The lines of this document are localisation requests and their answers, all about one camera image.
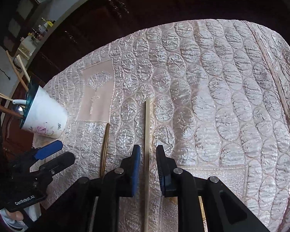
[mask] white wall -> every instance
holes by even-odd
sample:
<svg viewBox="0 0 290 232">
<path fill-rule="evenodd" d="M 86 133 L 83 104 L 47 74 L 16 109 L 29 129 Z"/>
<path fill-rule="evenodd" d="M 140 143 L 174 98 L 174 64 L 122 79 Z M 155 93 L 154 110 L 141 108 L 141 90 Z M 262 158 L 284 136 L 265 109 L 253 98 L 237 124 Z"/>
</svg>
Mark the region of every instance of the white wall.
<svg viewBox="0 0 290 232">
<path fill-rule="evenodd" d="M 52 0 L 42 12 L 41 17 L 57 21 L 78 0 Z"/>
<path fill-rule="evenodd" d="M 14 85 L 18 79 L 6 56 L 5 50 L 2 47 L 0 47 L 0 68 L 5 71 L 9 77 L 11 77 L 11 80 L 9 80 L 7 76 L 5 76 L 2 71 L 0 71 L 0 92 L 7 96 L 12 96 Z"/>
</svg>

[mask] silver rivet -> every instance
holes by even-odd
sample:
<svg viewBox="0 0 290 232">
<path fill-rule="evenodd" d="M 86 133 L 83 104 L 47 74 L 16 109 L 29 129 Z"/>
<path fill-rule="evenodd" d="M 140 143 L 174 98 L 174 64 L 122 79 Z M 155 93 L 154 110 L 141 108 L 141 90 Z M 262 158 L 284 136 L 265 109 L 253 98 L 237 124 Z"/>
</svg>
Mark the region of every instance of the silver rivet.
<svg viewBox="0 0 290 232">
<path fill-rule="evenodd" d="M 121 167 L 118 167 L 118 168 L 116 168 L 116 169 L 114 170 L 114 172 L 115 172 L 116 174 L 122 174 L 122 173 L 124 172 L 124 169 L 121 168 Z"/>
<path fill-rule="evenodd" d="M 177 167 L 177 168 L 174 168 L 173 172 L 176 174 L 181 174 L 183 172 L 183 169 Z"/>
<path fill-rule="evenodd" d="M 217 176 L 211 176 L 211 177 L 209 178 L 209 180 L 210 180 L 211 182 L 213 182 L 213 183 L 217 183 L 217 182 L 219 181 L 219 178 L 218 178 Z"/>
</svg>

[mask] wooden utensil handle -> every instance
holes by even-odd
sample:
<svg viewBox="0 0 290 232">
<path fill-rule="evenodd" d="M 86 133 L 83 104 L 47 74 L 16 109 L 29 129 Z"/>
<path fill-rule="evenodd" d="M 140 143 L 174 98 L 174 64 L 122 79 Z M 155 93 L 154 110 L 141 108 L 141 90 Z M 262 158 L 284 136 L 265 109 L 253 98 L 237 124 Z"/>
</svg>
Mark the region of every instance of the wooden utensil handle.
<svg viewBox="0 0 290 232">
<path fill-rule="evenodd" d="M 9 114 L 9 115 L 12 115 L 14 118 L 19 118 L 19 119 L 22 119 L 23 116 L 20 115 L 19 113 L 17 112 L 14 112 L 8 108 L 5 108 L 4 106 L 0 105 L 0 112 L 3 112 L 5 114 Z"/>
</svg>

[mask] round table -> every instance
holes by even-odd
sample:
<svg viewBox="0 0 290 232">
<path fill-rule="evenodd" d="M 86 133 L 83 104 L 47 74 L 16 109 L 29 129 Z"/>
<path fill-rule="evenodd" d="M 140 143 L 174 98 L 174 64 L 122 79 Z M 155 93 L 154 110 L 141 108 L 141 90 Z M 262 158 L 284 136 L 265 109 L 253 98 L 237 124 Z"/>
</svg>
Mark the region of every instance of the round table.
<svg viewBox="0 0 290 232">
<path fill-rule="evenodd" d="M 150 230 L 177 231 L 177 204 L 159 187 L 160 144 L 194 176 L 218 176 L 270 231 L 289 228 L 290 47 L 278 33 L 237 20 L 160 25 L 89 53 L 45 89 L 69 112 L 59 140 L 76 161 L 54 176 L 44 207 L 79 177 L 98 177 L 107 122 L 106 171 L 134 144 L 143 149 L 149 97 Z M 35 147 L 48 142 L 34 138 Z M 140 187 L 121 198 L 119 231 L 140 230 L 143 196 Z"/>
</svg>

